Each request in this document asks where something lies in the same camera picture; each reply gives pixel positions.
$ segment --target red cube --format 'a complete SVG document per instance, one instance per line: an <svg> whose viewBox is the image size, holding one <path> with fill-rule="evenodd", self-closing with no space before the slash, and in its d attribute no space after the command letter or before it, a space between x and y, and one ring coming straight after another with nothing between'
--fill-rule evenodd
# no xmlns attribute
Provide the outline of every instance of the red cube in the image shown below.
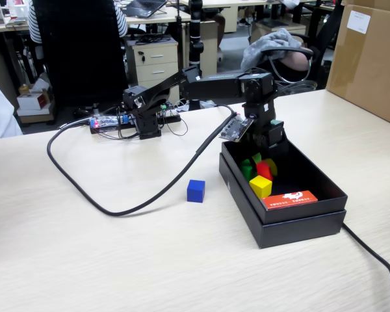
<svg viewBox="0 0 390 312"><path fill-rule="evenodd" d="M257 168L257 174L259 176L265 177L266 179L273 181L272 172L267 162L258 162L255 167Z"/></svg>

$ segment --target drawer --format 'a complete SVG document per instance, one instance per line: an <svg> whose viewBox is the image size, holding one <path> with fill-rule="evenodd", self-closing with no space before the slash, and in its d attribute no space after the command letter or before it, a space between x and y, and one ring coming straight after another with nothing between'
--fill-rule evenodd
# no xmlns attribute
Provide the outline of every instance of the drawer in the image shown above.
<svg viewBox="0 0 390 312"><path fill-rule="evenodd" d="M151 81L142 81L139 83L139 86L144 86L146 88L151 88L159 83L161 83L164 79L159 80L151 80ZM169 102L175 104L179 101L179 86L174 86L170 89Z"/></svg>
<svg viewBox="0 0 390 312"><path fill-rule="evenodd" d="M153 49L136 49L135 52L136 66L175 63L177 62L177 47L156 47Z"/></svg>
<svg viewBox="0 0 390 312"><path fill-rule="evenodd" d="M136 72L139 82L166 79L177 73L177 63L137 66Z"/></svg>

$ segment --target office chair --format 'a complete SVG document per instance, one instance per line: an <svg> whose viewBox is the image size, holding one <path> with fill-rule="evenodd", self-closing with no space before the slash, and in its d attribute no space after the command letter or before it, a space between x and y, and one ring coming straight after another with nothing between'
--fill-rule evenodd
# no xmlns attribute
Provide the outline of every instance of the office chair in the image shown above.
<svg viewBox="0 0 390 312"><path fill-rule="evenodd" d="M33 0L33 5L58 106L94 109L96 103L120 102L128 83L112 0Z"/></svg>
<svg viewBox="0 0 390 312"><path fill-rule="evenodd" d="M328 76L324 74L325 68L322 67L322 59L324 57L326 48L334 39L335 35L339 32L343 11L344 6L341 5L341 1L337 1L337 4L330 17L314 40L302 34L292 33L292 35L300 37L305 43L307 43L308 48L310 48L312 51L291 47L273 47L261 51L264 55L270 58L273 51L283 50L300 52L306 56L307 60L311 61L309 71L296 71L282 64L278 60L270 60L269 58L265 62L259 64L257 67L273 73L273 76L277 80L283 78L282 80L287 82L295 82L301 81L302 79L308 79L316 81L318 83L318 89L325 88L326 79Z"/></svg>

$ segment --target black box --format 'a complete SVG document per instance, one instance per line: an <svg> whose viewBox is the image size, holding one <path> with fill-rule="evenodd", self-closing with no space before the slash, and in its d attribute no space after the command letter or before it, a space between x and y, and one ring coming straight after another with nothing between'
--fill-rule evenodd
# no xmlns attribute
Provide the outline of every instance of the black box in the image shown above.
<svg viewBox="0 0 390 312"><path fill-rule="evenodd" d="M309 190L318 202L268 210L255 195L238 164L253 155L255 147L224 142L220 173L260 248L304 241L340 231L347 195L289 142L281 177L273 181L272 195Z"/></svg>

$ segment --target striped shirt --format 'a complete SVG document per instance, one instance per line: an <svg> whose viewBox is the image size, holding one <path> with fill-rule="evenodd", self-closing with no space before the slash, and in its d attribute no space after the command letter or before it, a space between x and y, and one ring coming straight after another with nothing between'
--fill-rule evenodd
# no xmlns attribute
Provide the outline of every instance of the striped shirt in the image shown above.
<svg viewBox="0 0 390 312"><path fill-rule="evenodd" d="M31 34L31 38L34 42L37 44L42 43L42 38L40 36L38 21L36 20L36 13L34 12L33 7L33 1L29 1L29 32ZM117 26L118 26L118 33L121 37L124 37L125 34L127 34L127 24L125 22L125 16L120 11L120 9L117 6L117 3L114 2L114 7L116 9L116 16L117 16Z"/></svg>

